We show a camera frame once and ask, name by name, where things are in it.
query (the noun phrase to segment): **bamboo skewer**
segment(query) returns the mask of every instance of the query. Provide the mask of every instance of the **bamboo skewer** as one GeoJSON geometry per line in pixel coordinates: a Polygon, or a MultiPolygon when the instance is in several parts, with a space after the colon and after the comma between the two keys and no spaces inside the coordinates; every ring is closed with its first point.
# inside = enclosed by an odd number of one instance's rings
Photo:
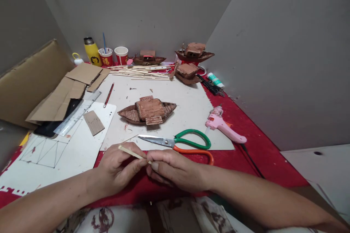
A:
{"type": "Polygon", "coordinates": [[[169,73],[160,73],[174,66],[113,66],[109,67],[111,75],[130,76],[132,80],[169,80],[169,73]]]}
{"type": "Polygon", "coordinates": [[[131,80],[165,80],[165,81],[171,81],[170,79],[166,78],[145,78],[145,79],[137,79],[137,78],[132,78],[131,80]]]}
{"type": "Polygon", "coordinates": [[[145,158],[141,157],[140,155],[136,154],[135,152],[131,151],[130,149],[127,149],[127,148],[123,147],[122,145],[120,145],[118,148],[121,151],[124,151],[124,152],[128,153],[129,155],[132,155],[132,156],[134,156],[134,157],[136,157],[138,159],[145,159],[145,158]]]}

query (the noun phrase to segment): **hot glue gun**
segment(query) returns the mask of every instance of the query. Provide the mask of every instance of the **hot glue gun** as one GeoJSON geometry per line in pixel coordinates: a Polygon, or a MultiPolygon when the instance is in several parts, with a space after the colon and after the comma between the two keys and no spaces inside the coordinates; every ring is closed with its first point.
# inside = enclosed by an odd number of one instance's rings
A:
{"type": "Polygon", "coordinates": [[[207,122],[205,122],[205,126],[210,128],[211,130],[219,129],[223,132],[229,139],[238,144],[244,144],[247,142],[247,138],[241,135],[238,135],[235,131],[233,131],[222,119],[223,110],[221,106],[215,107],[208,117],[207,122]]]}

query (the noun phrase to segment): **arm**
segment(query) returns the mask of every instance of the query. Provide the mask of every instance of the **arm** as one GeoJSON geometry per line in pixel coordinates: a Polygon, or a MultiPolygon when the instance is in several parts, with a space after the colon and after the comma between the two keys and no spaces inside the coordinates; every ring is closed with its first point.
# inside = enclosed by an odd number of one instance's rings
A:
{"type": "MultiPolygon", "coordinates": [[[[146,157],[135,143],[124,147],[146,157]]],[[[100,198],[120,192],[132,177],[147,164],[136,159],[126,167],[130,157],[111,146],[100,165],[74,177],[38,189],[0,210],[0,232],[52,232],[70,214],[100,198]]]]}
{"type": "Polygon", "coordinates": [[[313,202],[262,178],[198,164],[174,150],[149,151],[147,159],[155,161],[147,167],[153,179],[189,192],[215,192],[268,229],[298,226],[349,232],[313,202]]]}

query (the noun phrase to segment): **hand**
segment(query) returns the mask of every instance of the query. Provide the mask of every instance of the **hand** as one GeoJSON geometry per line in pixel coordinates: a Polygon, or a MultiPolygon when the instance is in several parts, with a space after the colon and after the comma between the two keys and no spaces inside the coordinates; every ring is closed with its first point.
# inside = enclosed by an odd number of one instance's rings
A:
{"type": "Polygon", "coordinates": [[[158,182],[169,186],[174,183],[188,192],[209,190],[207,165],[193,162],[173,149],[150,150],[147,160],[153,162],[147,166],[147,175],[158,182]]]}
{"type": "MultiPolygon", "coordinates": [[[[121,151],[118,146],[119,144],[112,145],[107,149],[98,167],[91,170],[87,190],[96,199],[119,193],[141,168],[147,165],[145,159],[135,159],[126,167],[121,167],[122,162],[131,156],[121,151]]],[[[125,142],[123,147],[146,158],[146,154],[133,142],[125,142]]]]}

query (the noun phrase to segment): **glue tube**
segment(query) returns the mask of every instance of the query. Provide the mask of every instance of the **glue tube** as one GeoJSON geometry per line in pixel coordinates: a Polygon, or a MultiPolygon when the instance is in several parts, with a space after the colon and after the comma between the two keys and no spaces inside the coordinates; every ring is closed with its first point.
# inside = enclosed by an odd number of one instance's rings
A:
{"type": "Polygon", "coordinates": [[[220,79],[218,79],[213,73],[208,73],[207,78],[210,79],[214,85],[224,88],[225,86],[221,83],[220,79]]]}

